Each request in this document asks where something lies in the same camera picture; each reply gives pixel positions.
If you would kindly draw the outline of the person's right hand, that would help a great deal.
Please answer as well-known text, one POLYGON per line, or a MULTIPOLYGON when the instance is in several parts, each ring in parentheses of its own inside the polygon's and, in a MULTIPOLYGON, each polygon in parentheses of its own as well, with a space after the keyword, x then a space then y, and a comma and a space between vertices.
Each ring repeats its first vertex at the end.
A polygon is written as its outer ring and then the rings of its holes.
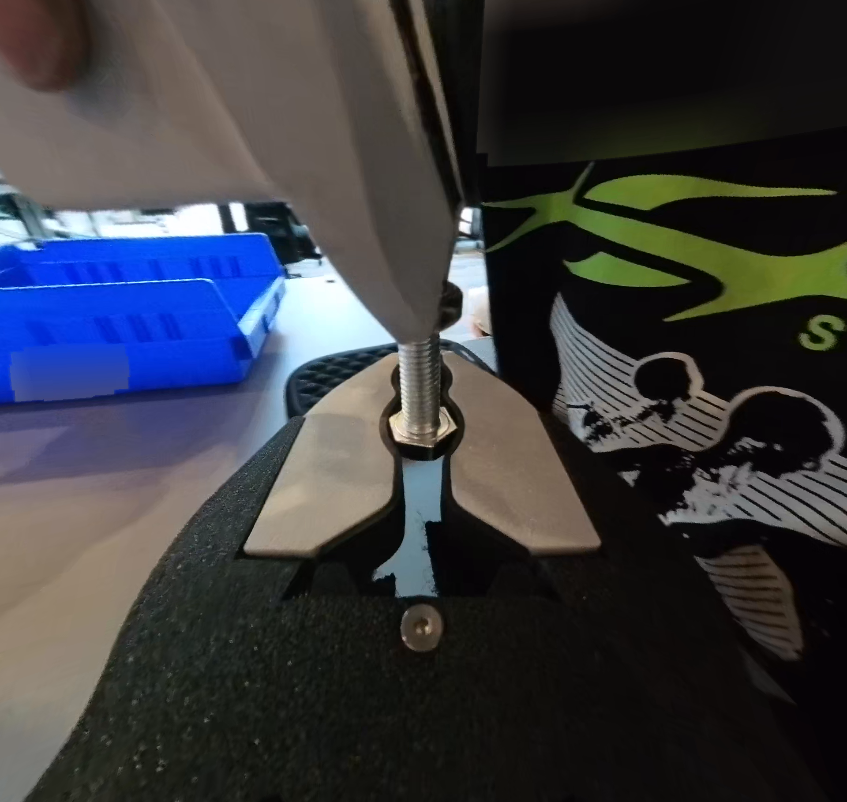
POLYGON ((1 55, 20 84, 41 93, 68 90, 90 65, 86 0, 1 0, 1 55))

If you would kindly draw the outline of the steel hex nut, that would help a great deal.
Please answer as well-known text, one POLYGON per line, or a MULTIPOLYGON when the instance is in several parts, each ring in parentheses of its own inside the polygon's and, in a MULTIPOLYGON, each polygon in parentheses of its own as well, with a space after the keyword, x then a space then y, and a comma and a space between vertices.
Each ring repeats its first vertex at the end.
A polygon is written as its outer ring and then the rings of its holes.
POLYGON ((436 317, 436 329, 441 331, 450 329, 461 319, 463 308, 463 294, 461 288, 445 279, 442 282, 438 313, 436 317))

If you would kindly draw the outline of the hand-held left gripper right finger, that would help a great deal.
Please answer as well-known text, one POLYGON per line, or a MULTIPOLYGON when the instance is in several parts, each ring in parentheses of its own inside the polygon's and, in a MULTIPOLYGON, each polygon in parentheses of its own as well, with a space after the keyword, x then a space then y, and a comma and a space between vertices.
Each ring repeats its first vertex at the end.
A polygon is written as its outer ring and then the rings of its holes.
POLYGON ((530 555, 597 551, 600 536, 535 407, 458 355, 443 362, 463 420, 450 458, 457 506, 530 555))

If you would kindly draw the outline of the person's black printed shirt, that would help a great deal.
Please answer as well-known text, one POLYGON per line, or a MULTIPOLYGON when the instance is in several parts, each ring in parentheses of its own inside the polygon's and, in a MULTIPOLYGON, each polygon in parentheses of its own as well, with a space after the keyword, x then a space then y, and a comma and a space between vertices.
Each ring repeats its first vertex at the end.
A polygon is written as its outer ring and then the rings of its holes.
POLYGON ((845 707, 845 128, 490 166, 503 378, 687 541, 757 661, 845 707))

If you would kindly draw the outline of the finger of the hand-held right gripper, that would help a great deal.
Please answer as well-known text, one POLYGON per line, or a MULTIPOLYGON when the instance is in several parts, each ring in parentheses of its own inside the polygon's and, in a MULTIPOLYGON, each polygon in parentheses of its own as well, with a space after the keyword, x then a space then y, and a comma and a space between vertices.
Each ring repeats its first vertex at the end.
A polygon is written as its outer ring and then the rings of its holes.
POLYGON ((288 202, 401 344, 436 331, 460 208, 425 146, 390 0, 86 0, 90 65, 2 61, 2 175, 91 211, 288 202))
POLYGON ((390 0, 418 124, 451 208, 467 199, 461 166, 459 0, 390 0))

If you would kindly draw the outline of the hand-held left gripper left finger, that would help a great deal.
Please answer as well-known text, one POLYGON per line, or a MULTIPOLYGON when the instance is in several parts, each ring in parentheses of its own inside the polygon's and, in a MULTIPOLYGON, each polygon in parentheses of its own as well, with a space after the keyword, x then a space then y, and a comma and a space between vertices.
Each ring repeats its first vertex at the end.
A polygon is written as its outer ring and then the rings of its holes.
POLYGON ((395 492, 396 455, 380 430, 396 391, 384 357, 326 394, 297 437, 243 551, 313 558, 375 521, 395 492))

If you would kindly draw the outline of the black wrist rest pad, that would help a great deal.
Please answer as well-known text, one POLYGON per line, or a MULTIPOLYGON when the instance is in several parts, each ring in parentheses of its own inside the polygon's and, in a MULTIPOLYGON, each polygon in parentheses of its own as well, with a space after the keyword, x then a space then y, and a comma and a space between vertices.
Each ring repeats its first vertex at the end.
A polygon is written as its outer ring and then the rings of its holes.
POLYGON ((288 418, 306 415, 327 394, 384 357, 397 353, 397 344, 370 346, 333 353, 302 364, 285 384, 288 418))

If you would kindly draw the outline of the blue plastic bin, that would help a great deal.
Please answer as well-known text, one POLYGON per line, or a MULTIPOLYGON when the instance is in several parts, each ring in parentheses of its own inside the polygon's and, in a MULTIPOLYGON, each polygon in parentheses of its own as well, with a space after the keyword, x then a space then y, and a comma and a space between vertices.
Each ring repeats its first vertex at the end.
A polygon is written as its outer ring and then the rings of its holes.
POLYGON ((287 278, 263 234, 3 246, 1 401, 239 384, 287 278))

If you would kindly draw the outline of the steel hex bolt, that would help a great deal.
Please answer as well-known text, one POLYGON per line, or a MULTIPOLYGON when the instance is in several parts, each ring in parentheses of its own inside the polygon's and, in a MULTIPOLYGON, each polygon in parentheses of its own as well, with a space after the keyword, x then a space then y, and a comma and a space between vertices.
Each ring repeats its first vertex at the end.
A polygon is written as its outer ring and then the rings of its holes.
POLYGON ((463 419, 447 390, 440 338, 398 345, 397 409, 387 417, 388 433, 400 455, 434 461, 449 453, 463 434, 463 419))

